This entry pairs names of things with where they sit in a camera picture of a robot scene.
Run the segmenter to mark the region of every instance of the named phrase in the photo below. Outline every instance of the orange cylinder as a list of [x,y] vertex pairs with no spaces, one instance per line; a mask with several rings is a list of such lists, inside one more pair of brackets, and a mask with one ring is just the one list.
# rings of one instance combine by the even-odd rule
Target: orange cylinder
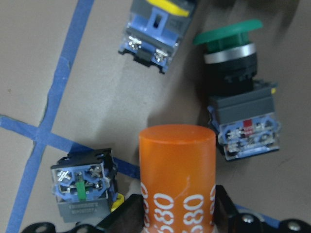
[[216,137],[194,125],[159,125],[139,134],[145,233],[211,233]]

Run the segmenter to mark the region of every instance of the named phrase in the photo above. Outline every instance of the blue tape intersection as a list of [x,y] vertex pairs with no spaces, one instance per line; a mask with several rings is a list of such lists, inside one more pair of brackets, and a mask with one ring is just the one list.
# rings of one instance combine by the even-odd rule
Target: blue tape intersection
[[[0,127],[19,133],[34,141],[34,149],[24,169],[17,196],[10,215],[6,233],[18,233],[28,200],[35,183],[41,158],[47,145],[63,150],[92,150],[79,143],[51,133],[56,114],[65,91],[71,67],[74,63],[94,0],[79,0],[69,26],[66,40],[54,73],[52,86],[48,93],[47,109],[39,127],[35,127],[0,115]],[[119,172],[139,179],[139,167],[115,158]]]

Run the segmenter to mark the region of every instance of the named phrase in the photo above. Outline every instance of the gray surface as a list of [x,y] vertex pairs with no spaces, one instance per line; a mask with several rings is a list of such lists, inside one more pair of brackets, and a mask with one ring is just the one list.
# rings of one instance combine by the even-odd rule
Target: gray surface
[[[1,2],[0,114],[38,125],[75,3],[75,0]],[[165,75],[159,74],[156,67],[133,62],[129,54],[117,53],[130,4],[128,0],[95,1],[53,132],[96,149],[111,146],[116,157],[138,165],[140,130],[163,123],[206,125],[207,111],[201,107],[204,100],[200,100],[199,86],[204,78],[203,47],[191,44],[194,36],[256,17],[264,24],[263,29],[251,33],[258,51],[257,78],[279,83],[275,107],[282,123],[281,150],[230,163],[218,155],[217,183],[225,186],[237,204],[277,219],[295,216],[310,221],[311,2],[201,1]],[[30,16],[38,17],[35,18],[38,27],[34,27]],[[9,38],[17,42],[2,39],[9,33],[13,34]],[[0,131],[1,149],[5,153],[1,172],[12,174],[11,165],[15,162],[10,162],[10,158],[17,158],[16,154],[22,151],[24,157],[17,167],[21,175],[31,145],[28,139]],[[50,189],[49,167],[65,155],[56,149],[46,149],[22,227],[45,220],[59,226],[59,231],[72,226],[63,223]],[[20,175],[9,176],[5,188],[16,193]],[[118,178],[122,193],[139,191],[137,181],[122,174]],[[13,203],[15,195],[7,194],[2,195],[5,201]],[[11,208],[9,204],[1,206],[2,212],[7,213],[1,217],[1,232]]]

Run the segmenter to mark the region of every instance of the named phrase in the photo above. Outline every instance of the silver metal ring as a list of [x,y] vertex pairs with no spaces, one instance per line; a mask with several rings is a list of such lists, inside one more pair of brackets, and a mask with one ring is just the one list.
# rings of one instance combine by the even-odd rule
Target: silver metal ring
[[255,44],[250,43],[247,45],[235,47],[220,52],[205,54],[204,59],[206,64],[214,64],[247,57],[249,55],[254,54],[255,52],[256,52]]

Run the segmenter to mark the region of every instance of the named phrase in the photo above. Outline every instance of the orange cylinder top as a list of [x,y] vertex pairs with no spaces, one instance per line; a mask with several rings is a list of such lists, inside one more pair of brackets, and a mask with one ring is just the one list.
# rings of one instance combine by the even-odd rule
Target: orange cylinder top
[[215,133],[205,127],[159,125],[140,132],[145,232],[212,232],[215,154]]

